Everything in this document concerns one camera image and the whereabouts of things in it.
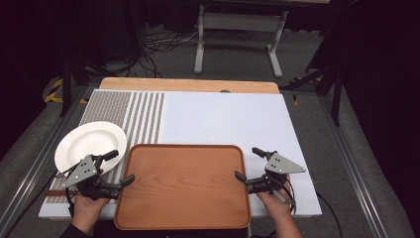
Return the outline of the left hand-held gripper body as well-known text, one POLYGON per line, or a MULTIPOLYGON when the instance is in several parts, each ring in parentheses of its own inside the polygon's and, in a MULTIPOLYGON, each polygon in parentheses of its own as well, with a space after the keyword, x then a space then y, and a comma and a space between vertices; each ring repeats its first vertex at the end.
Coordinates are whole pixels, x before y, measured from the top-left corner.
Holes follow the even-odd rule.
POLYGON ((102 155, 88 155, 77 165, 68 169, 68 175, 64 182, 66 191, 72 186, 76 186, 77 191, 91 199, 112 198, 113 188, 111 183, 107 183, 101 178, 102 155))

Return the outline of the white mat with grey stripes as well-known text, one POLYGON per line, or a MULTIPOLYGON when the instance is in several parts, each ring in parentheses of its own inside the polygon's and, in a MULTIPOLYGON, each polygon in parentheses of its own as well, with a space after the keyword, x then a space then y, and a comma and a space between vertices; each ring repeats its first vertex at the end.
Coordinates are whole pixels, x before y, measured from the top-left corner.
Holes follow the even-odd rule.
POLYGON ((105 174, 110 182, 123 176, 138 144, 235 145, 251 178, 264 166, 253 147, 306 165, 280 94, 96 89, 79 126, 96 121, 118 125, 128 139, 123 159, 105 174))

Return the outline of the black stand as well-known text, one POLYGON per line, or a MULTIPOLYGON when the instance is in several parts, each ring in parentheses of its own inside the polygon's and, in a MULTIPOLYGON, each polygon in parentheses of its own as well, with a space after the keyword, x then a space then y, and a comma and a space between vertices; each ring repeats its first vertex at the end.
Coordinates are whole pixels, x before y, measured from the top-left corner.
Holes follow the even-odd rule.
POLYGON ((312 80, 316 80, 317 78, 319 78, 319 81, 317 82, 314 89, 316 95, 326 96, 330 89, 334 88, 331 116, 335 125, 339 126, 339 111, 343 79, 341 74, 341 67, 337 63, 328 64, 327 66, 317 69, 298 80, 291 81, 289 84, 282 86, 280 90, 294 90, 306 83, 309 83, 312 80))
POLYGON ((115 74, 104 67, 83 58, 77 54, 69 54, 62 58, 61 78, 63 102, 60 116, 63 117, 70 109, 72 104, 71 81, 74 80, 78 85, 87 85, 90 82, 87 68, 91 68, 100 76, 115 77, 115 74))

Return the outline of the grey metal stand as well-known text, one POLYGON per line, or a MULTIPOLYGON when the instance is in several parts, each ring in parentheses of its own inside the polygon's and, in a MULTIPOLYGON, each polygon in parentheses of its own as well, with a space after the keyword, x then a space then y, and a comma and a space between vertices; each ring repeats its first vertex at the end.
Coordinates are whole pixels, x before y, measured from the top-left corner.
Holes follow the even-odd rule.
POLYGON ((207 12, 205 10, 205 6, 201 5, 199 8, 197 23, 198 43, 196 48, 194 72, 196 74, 201 74, 203 70, 205 29, 271 32, 274 33, 273 40, 271 44, 266 46, 266 50, 274 76, 281 78, 283 73, 280 68, 276 51, 284 30, 287 16, 287 11, 282 11, 279 15, 274 16, 213 13, 207 12))

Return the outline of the white round plate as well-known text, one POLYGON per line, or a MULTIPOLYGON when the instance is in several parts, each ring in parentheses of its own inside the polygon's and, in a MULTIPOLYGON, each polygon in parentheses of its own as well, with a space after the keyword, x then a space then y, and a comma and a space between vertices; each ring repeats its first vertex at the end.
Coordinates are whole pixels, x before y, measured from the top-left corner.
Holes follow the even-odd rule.
POLYGON ((73 129, 58 143, 54 163, 63 173, 87 155, 99 156, 117 150, 117 157, 101 165, 106 174, 123 159, 127 145, 127 136, 118 125, 105 121, 90 122, 73 129))

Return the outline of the person's left hand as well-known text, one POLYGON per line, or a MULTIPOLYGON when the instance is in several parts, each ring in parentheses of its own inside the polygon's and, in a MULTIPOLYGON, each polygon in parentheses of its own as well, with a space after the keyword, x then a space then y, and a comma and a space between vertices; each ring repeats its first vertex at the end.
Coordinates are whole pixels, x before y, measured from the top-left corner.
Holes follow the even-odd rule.
POLYGON ((85 234, 90 234, 99 219, 108 198, 93 200, 89 197, 77 195, 74 201, 74 214, 72 224, 85 234))

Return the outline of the brown wooden tray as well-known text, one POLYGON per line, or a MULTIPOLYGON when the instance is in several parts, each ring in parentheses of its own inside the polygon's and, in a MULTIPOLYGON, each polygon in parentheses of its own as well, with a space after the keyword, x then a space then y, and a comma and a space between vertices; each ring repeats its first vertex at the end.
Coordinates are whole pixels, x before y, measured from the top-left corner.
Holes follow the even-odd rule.
POLYGON ((251 222, 245 171, 232 145, 137 145, 126 173, 135 180, 118 199, 121 230, 241 229, 251 222))

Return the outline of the aluminium floor rail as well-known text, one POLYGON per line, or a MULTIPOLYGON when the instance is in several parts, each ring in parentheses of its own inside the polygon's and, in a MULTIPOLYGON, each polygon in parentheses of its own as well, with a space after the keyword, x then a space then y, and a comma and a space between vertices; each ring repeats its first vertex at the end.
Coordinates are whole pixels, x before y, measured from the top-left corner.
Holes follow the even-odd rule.
POLYGON ((78 125, 93 88, 76 86, 71 105, 48 103, 27 131, 0 162, 0 238, 7 238, 23 211, 55 172, 53 153, 63 136, 78 125))
POLYGON ((330 108, 330 103, 328 99, 326 97, 321 96, 318 98, 318 101, 324 115, 327 118, 329 127, 331 128, 332 133, 340 148, 342 158, 344 161, 344 167, 349 175, 350 181, 353 185, 358 201, 367 219, 367 224, 371 230, 373 237, 374 238, 388 238, 387 232, 377 213, 377 210, 372 201, 371 195, 356 165, 356 162, 350 151, 349 145, 344 137, 344 134, 341 128, 337 126, 335 124, 335 121, 333 120, 332 109, 330 108))

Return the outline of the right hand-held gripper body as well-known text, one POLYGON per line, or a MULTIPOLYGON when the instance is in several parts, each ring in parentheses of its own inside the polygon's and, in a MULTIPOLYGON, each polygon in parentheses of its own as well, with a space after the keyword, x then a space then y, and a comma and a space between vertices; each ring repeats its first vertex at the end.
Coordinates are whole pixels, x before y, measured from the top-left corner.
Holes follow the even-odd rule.
POLYGON ((248 194, 267 192, 275 194, 286 204, 294 205, 294 194, 285 185, 290 174, 304 173, 305 169, 291 160, 283 157, 278 152, 267 152, 264 174, 258 178, 262 182, 254 186, 246 186, 248 194))

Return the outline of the person's right hand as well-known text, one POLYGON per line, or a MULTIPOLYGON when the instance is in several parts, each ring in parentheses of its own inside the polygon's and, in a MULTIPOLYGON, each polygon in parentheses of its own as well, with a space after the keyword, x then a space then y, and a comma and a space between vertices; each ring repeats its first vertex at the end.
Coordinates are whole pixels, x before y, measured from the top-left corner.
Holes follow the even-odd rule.
POLYGON ((275 194, 258 192, 257 197, 262 201, 267 214, 274 221, 283 221, 291 217, 290 205, 281 201, 275 194))

